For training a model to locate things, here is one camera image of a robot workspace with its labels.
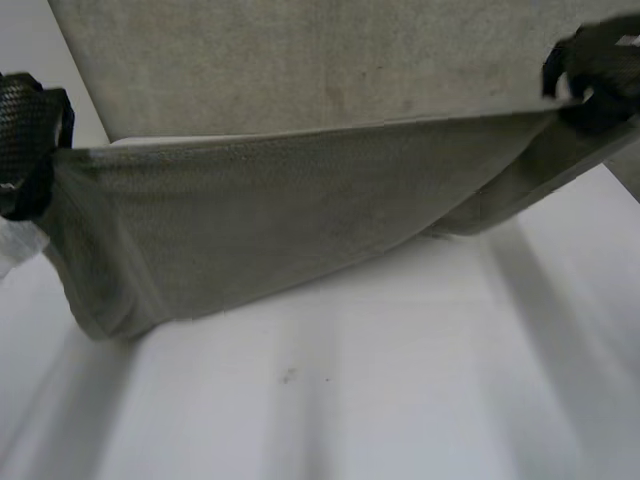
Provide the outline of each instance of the gray panel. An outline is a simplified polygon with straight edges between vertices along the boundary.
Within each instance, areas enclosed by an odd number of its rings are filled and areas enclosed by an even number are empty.
[[[636,0],[50,0],[112,140],[538,108],[542,62]]]
[[[39,225],[85,331],[132,336],[384,253],[495,177],[552,116],[59,151]]]

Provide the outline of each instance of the white surface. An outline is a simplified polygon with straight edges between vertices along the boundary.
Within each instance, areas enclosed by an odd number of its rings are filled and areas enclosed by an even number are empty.
[[[45,52],[37,75],[61,79],[48,6],[16,3],[51,40],[21,68]],[[639,243],[640,206],[598,168],[485,235],[129,348],[86,340],[36,258],[0,288],[0,479],[635,478]]]

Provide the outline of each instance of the stain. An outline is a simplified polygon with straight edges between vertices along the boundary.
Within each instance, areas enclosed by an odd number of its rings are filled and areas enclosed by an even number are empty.
[[[329,99],[329,103],[336,110],[344,111],[344,92],[339,87],[328,86],[325,88],[325,93]]]
[[[297,376],[298,376],[297,368],[288,368],[287,371],[282,376],[282,378],[280,379],[280,383],[282,383],[283,385],[286,385],[287,383],[295,381]]]

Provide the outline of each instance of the white backdrop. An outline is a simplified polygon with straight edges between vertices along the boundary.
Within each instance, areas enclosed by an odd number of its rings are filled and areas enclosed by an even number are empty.
[[[15,70],[106,142],[44,0],[0,5]],[[0,286],[0,479],[634,478],[639,245],[600,167],[489,233],[132,346],[87,340],[39,256]]]

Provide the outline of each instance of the gray cloth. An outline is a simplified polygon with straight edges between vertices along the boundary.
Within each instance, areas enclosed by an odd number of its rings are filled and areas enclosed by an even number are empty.
[[[432,232],[473,235],[533,205],[639,138],[632,123],[595,137],[554,120],[500,175],[431,227]]]
[[[87,334],[132,337],[384,253],[498,175],[552,117],[63,150],[38,224]]]

